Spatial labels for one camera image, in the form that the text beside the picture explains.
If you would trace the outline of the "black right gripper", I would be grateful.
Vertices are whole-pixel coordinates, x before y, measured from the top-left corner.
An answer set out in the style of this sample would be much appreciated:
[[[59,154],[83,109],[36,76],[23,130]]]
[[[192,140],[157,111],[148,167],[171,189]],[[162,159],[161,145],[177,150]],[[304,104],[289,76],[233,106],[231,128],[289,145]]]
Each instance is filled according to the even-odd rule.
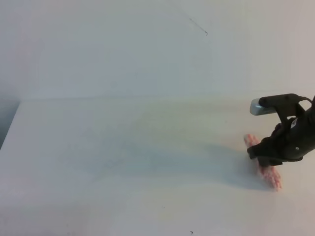
[[[279,166],[283,162],[298,162],[315,148],[315,110],[309,108],[287,123],[279,123],[271,136],[247,149],[251,159],[258,158],[261,167]]]

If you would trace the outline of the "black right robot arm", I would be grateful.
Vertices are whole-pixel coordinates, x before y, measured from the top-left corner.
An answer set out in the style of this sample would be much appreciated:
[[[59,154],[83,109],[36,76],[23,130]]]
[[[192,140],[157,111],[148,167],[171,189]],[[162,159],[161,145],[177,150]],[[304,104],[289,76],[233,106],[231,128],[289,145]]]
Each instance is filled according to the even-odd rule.
[[[315,100],[294,93],[254,99],[254,116],[278,114],[278,123],[269,137],[247,148],[250,159],[261,167],[298,162],[315,149]]]

